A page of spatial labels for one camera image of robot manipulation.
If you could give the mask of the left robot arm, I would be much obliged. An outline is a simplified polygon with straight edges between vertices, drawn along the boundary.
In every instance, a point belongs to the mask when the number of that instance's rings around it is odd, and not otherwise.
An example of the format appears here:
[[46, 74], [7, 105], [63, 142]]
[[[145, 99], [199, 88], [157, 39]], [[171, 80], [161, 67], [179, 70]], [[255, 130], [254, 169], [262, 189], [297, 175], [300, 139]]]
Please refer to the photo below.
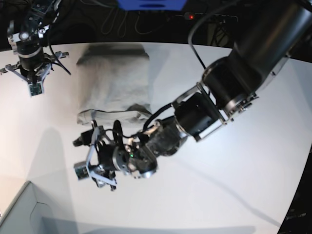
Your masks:
[[127, 137], [119, 121], [112, 137], [92, 121], [73, 145], [88, 146], [86, 159], [74, 165], [78, 180], [91, 178], [101, 188], [117, 186], [116, 172], [149, 178], [158, 168], [159, 156], [172, 156], [193, 137], [212, 133], [246, 111], [257, 91], [268, 85], [290, 59], [297, 46], [309, 37], [312, 3], [309, 0], [272, 0], [247, 33], [234, 43], [230, 54], [204, 67], [195, 86], [161, 107], [137, 133]]

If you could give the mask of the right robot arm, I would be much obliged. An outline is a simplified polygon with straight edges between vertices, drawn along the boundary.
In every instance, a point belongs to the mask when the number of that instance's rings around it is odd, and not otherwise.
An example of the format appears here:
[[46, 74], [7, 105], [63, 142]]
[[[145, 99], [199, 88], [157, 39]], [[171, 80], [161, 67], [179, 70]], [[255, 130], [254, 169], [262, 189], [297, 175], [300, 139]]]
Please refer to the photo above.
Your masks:
[[11, 73], [27, 84], [30, 96], [44, 93], [44, 81], [53, 65], [70, 71], [60, 62], [68, 52], [54, 52], [49, 41], [52, 26], [59, 17], [60, 0], [35, 0], [19, 24], [10, 21], [7, 40], [18, 62], [1, 68], [0, 74]]

